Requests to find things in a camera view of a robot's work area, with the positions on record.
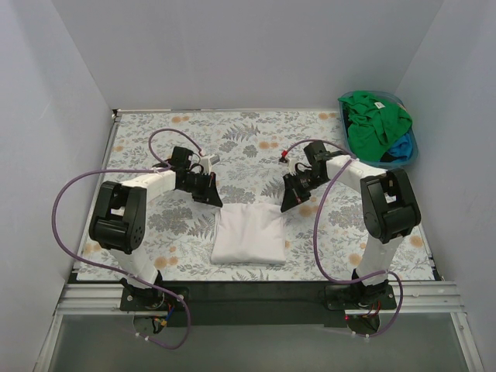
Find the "white t-shirt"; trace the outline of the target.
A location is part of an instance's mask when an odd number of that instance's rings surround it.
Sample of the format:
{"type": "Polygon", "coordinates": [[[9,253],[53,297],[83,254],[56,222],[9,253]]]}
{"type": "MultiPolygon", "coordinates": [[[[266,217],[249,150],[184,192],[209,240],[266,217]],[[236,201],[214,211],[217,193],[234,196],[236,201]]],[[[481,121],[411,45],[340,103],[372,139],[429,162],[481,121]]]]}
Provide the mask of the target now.
{"type": "Polygon", "coordinates": [[[214,264],[284,264],[284,216],[268,203],[225,204],[215,215],[214,264]]]}

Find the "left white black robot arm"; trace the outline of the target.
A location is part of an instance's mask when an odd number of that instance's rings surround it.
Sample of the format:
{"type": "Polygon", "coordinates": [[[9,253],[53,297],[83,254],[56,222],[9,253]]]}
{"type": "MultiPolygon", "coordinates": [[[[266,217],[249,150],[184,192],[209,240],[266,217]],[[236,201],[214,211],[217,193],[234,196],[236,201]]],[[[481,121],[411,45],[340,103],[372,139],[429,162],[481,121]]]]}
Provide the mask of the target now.
{"type": "Polygon", "coordinates": [[[164,163],[152,171],[123,182],[102,183],[89,226],[89,237],[117,260],[126,272],[121,284],[134,300],[149,310],[161,307],[166,301],[162,277],[141,247],[146,236],[146,209],[154,199],[169,191],[184,191],[194,202],[222,207],[216,188],[214,164],[217,155],[204,155],[198,162],[194,153],[176,146],[164,163]]]}

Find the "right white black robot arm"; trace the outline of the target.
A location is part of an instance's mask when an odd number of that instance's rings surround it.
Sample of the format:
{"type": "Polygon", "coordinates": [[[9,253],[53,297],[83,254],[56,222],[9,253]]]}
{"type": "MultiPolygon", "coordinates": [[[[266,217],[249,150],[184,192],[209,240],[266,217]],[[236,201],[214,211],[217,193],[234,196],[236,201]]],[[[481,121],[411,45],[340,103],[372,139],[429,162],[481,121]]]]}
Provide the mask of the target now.
{"type": "Polygon", "coordinates": [[[325,296],[331,309],[388,308],[396,306],[388,278],[391,263],[405,237],[421,222],[421,212],[405,170],[385,170],[372,167],[354,155],[338,148],[326,149],[322,140],[303,140],[308,163],[281,154],[286,164],[283,176],[284,197],[281,211],[302,205],[311,192],[324,185],[331,188],[337,181],[360,193],[363,223],[368,237],[359,265],[348,281],[340,281],[329,274],[325,296]]]}

